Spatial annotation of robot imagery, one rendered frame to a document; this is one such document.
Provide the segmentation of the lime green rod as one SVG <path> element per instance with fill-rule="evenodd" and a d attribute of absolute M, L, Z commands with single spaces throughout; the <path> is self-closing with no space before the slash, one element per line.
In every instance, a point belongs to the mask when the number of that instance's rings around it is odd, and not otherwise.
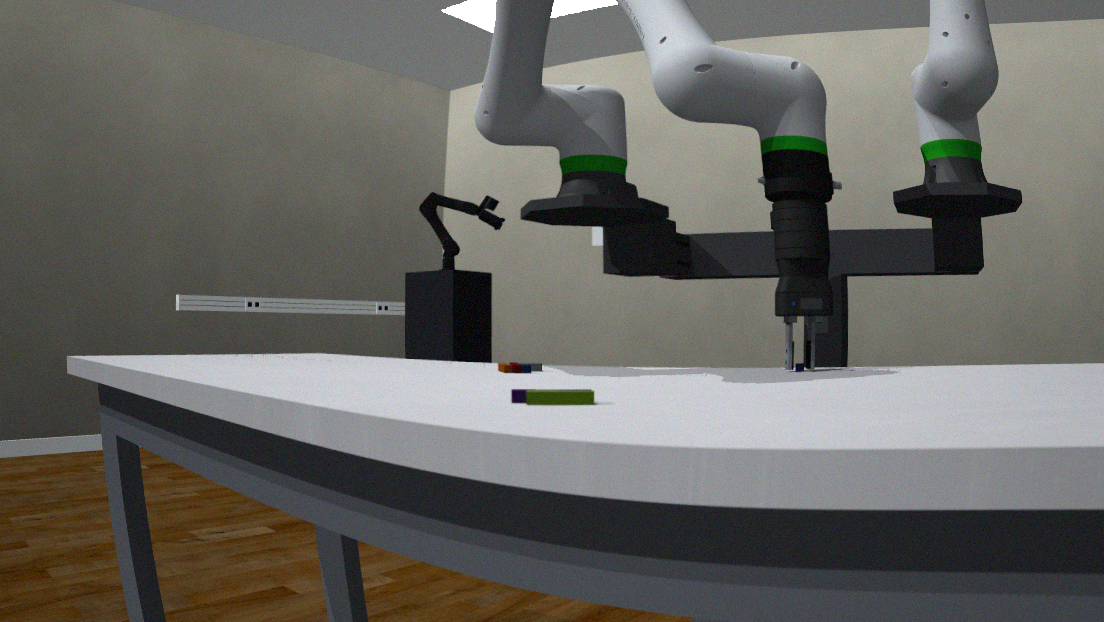
<path fill-rule="evenodd" d="M 526 405 L 594 405 L 594 391 L 526 391 Z"/>

